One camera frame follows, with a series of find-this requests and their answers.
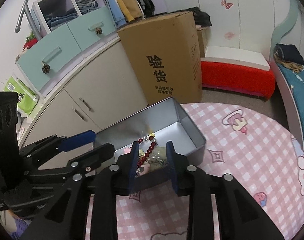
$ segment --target metal pole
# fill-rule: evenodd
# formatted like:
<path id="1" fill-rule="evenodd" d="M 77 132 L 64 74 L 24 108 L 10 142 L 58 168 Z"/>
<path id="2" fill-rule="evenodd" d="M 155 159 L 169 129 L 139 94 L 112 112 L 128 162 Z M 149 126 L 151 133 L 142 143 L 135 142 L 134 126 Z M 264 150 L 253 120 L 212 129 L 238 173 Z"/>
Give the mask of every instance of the metal pole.
<path id="1" fill-rule="evenodd" d="M 23 6 L 22 6 L 22 9 L 21 9 L 21 12 L 20 12 L 20 15 L 18 17 L 18 20 L 17 20 L 17 24 L 16 24 L 16 28 L 15 28 L 15 32 L 18 33 L 20 30 L 21 30 L 21 24 L 22 24 L 22 19 L 23 19 L 23 15 L 24 13 L 26 14 L 26 18 L 31 26 L 31 29 L 36 37 L 36 39 L 39 41 L 40 39 L 42 39 L 42 36 L 41 34 L 39 33 L 37 27 L 36 27 L 36 24 L 32 18 L 32 15 L 31 15 L 31 12 L 29 10 L 29 7 L 27 5 L 29 0 L 25 0 L 24 3 L 23 3 Z"/>

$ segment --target mint green drawer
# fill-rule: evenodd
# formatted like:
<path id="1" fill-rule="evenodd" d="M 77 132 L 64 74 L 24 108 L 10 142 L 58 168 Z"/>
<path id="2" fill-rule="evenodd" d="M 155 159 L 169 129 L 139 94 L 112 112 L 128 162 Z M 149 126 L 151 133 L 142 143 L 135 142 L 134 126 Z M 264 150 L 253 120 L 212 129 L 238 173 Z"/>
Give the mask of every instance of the mint green drawer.
<path id="1" fill-rule="evenodd" d="M 81 53 L 79 45 L 68 26 L 64 24 L 38 41 L 21 56 L 17 64 L 34 87 L 40 91 L 62 67 L 79 53 Z M 50 66 L 48 74 L 42 72 L 42 60 Z"/>
<path id="2" fill-rule="evenodd" d="M 67 25 L 82 51 L 116 30 L 107 7 L 82 15 Z M 103 33 L 96 34 L 95 27 L 102 28 Z"/>

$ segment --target butterfly sticker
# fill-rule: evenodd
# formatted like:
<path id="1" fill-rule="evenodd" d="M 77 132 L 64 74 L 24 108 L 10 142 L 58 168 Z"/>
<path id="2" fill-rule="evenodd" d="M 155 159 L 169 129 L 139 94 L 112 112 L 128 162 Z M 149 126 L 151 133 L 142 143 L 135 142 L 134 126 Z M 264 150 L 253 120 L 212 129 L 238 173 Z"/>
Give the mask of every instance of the butterfly sticker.
<path id="1" fill-rule="evenodd" d="M 225 6 L 225 9 L 229 9 L 232 7 L 233 3 L 227 3 L 226 0 L 222 0 L 221 5 Z"/>

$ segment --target pink checkered tablecloth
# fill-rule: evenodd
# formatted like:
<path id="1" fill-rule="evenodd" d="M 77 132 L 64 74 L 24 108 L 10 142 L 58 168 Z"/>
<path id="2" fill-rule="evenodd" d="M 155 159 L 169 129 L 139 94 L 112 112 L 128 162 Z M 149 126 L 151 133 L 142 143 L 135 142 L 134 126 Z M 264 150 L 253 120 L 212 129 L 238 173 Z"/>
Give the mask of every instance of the pink checkered tablecloth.
<path id="1" fill-rule="evenodd" d="M 304 223 L 304 152 L 288 130 L 253 110 L 225 104 L 182 105 L 207 139 L 200 168 L 232 174 L 261 205 L 286 240 Z M 170 182 L 129 197 L 117 197 L 118 237 L 185 240 L 189 197 L 177 197 Z M 212 198 L 215 239 L 219 224 Z M 86 239 L 89 239 L 91 200 Z"/>

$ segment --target barcode label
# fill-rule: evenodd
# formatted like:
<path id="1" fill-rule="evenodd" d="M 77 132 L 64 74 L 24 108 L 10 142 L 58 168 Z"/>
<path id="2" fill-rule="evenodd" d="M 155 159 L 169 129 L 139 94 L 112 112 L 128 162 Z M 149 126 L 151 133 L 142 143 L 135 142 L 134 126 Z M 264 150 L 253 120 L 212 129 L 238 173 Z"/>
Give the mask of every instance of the barcode label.
<path id="1" fill-rule="evenodd" d="M 13 86 L 11 83 L 8 84 L 7 86 L 8 90 L 10 90 L 11 92 L 13 92 L 15 90 L 15 86 Z"/>

